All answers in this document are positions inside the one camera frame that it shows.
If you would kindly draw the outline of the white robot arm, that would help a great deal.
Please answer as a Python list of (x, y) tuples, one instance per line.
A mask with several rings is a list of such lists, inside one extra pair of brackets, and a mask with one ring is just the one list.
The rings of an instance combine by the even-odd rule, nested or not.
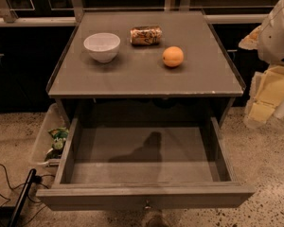
[(263, 73), (255, 72), (244, 123), (249, 128), (264, 125), (272, 116), (284, 117), (284, 0), (279, 0), (262, 24), (239, 43), (239, 48), (256, 50), (269, 64)]

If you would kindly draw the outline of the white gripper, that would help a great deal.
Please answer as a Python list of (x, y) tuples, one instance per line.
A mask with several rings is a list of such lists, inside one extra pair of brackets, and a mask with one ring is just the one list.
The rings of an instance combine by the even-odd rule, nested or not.
[[(260, 26), (253, 29), (239, 42), (239, 48), (257, 50)], [(284, 100), (284, 67), (274, 66), (267, 69), (261, 76), (261, 81), (253, 102), (245, 107), (244, 124), (248, 128), (258, 128), (266, 124), (275, 109)]]

